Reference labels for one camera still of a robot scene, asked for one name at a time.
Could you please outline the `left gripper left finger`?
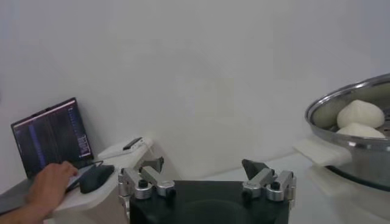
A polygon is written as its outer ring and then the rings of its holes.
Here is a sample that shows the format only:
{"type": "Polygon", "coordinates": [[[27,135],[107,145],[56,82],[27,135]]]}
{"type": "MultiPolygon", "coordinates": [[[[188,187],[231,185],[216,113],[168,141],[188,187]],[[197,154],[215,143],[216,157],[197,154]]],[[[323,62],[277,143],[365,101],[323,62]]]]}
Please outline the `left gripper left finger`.
{"type": "Polygon", "coordinates": [[[164,162],[161,156],[154,160],[143,161],[137,169],[122,168],[118,175],[120,196],[147,200],[151,198],[154,191],[163,198],[175,196],[175,182],[161,174],[164,162]]]}

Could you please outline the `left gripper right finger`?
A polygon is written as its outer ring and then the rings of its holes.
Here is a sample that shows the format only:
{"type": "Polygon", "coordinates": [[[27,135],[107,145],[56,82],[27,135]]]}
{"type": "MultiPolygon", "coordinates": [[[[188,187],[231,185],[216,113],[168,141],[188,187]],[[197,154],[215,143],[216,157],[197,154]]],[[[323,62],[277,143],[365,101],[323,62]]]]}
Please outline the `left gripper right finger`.
{"type": "Polygon", "coordinates": [[[265,163],[243,159],[241,164],[248,180],[243,182],[242,197],[252,201],[263,194],[270,201],[294,201],[296,199],[296,176],[292,171],[279,174],[265,163]]]}

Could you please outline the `person's bare hand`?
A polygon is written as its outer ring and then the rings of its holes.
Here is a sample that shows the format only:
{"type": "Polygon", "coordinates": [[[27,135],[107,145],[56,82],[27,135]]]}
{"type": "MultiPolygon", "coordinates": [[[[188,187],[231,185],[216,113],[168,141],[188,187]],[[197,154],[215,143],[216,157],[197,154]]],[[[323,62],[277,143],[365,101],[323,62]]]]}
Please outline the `person's bare hand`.
{"type": "Polygon", "coordinates": [[[62,202],[69,180],[77,173],[67,161],[47,165],[34,179],[27,196],[28,204],[37,206],[40,211],[52,212],[62,202]]]}

